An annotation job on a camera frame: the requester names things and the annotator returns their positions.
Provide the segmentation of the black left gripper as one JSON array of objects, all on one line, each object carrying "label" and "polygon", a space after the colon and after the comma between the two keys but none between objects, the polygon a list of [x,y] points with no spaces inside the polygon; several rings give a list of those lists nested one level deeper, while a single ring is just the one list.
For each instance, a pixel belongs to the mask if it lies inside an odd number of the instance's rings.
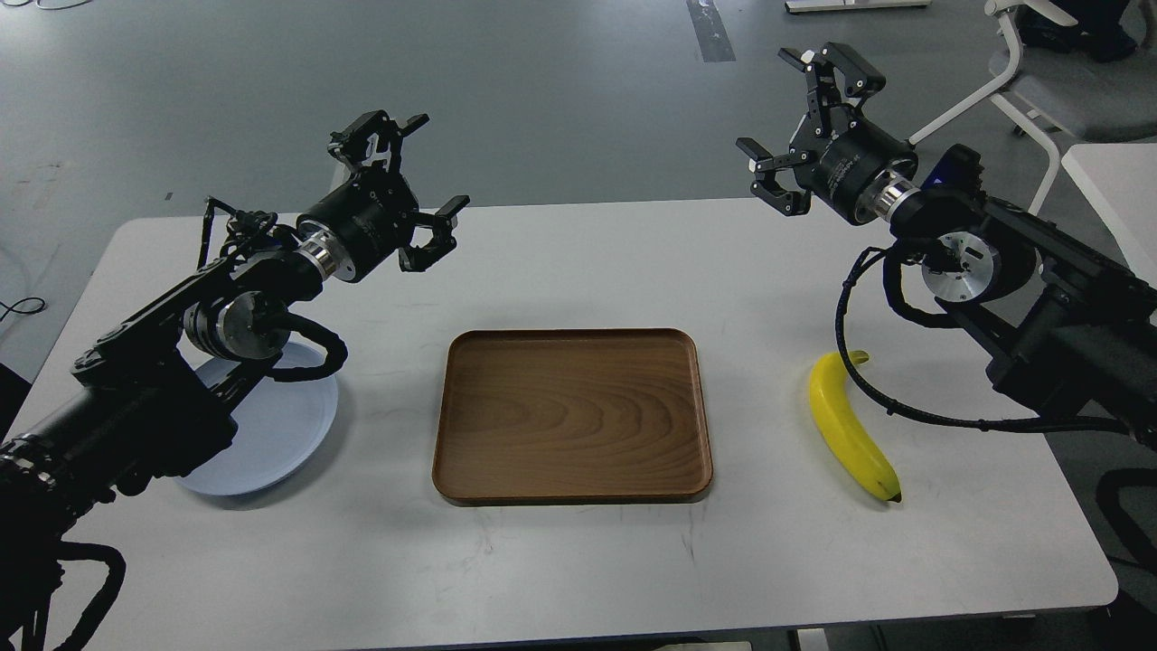
[{"label": "black left gripper", "polygon": [[[302,238],[320,230],[332,234],[340,246],[336,278],[341,281],[359,283],[397,249],[400,271],[419,273],[457,247],[454,230],[471,197],[451,197],[437,210],[422,212],[401,173],[401,143],[428,123],[429,114],[398,123],[388,111],[375,110],[331,133],[327,153],[344,183],[299,214],[296,229]],[[371,169],[384,172],[364,172]],[[429,231],[422,246],[410,243],[417,230]]]}]

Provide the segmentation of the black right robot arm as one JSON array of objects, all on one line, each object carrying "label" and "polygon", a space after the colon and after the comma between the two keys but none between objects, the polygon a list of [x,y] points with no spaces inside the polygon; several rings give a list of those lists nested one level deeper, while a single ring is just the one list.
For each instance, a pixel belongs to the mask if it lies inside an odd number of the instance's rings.
[{"label": "black right robot arm", "polygon": [[[852,264],[837,304],[837,367],[889,413],[1003,432],[1120,432],[1154,447],[1154,287],[1061,228],[983,190],[977,151],[957,145],[918,182],[918,153],[865,116],[886,79],[843,42],[781,49],[799,71],[805,114],[782,154],[752,136],[749,190],[788,217],[815,201],[852,225],[880,220],[891,243]],[[886,305],[926,330],[958,330],[988,357],[986,378],[1029,417],[949,417],[872,386],[846,339],[852,291],[880,265]]]}]

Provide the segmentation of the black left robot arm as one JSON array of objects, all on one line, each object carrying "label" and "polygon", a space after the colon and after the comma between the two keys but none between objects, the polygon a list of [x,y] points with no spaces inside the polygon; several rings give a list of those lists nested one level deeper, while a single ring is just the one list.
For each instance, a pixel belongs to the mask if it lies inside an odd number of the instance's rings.
[{"label": "black left robot arm", "polygon": [[277,214],[205,202],[197,271],[100,336],[71,367],[81,392],[3,442],[3,649],[42,650],[62,565],[95,561],[106,576],[62,639],[81,650],[111,611],[127,561],[110,545],[66,534],[93,506],[139,495],[154,478],[186,476],[228,447],[234,410],[261,380],[320,380],[342,370],[334,331],[294,313],[331,278],[360,283],[396,256],[427,271],[457,241],[467,197],[420,209],[401,173],[401,145],[429,121],[375,110],[334,132],[347,170],[294,225]]}]

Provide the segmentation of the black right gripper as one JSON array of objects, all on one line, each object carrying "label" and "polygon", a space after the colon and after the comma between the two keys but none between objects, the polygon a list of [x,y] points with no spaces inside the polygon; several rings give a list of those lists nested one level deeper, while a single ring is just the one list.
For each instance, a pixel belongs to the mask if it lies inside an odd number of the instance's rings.
[{"label": "black right gripper", "polygon": [[[912,145],[877,127],[863,114],[867,99],[886,87],[886,77],[846,42],[817,50],[780,49],[778,58],[804,74],[806,112],[793,134],[804,151],[773,156],[753,136],[737,136],[749,160],[749,192],[784,217],[799,217],[815,197],[852,225],[877,220],[871,209],[889,173],[912,178],[918,153]],[[778,173],[804,165],[804,190],[788,190]]]}]

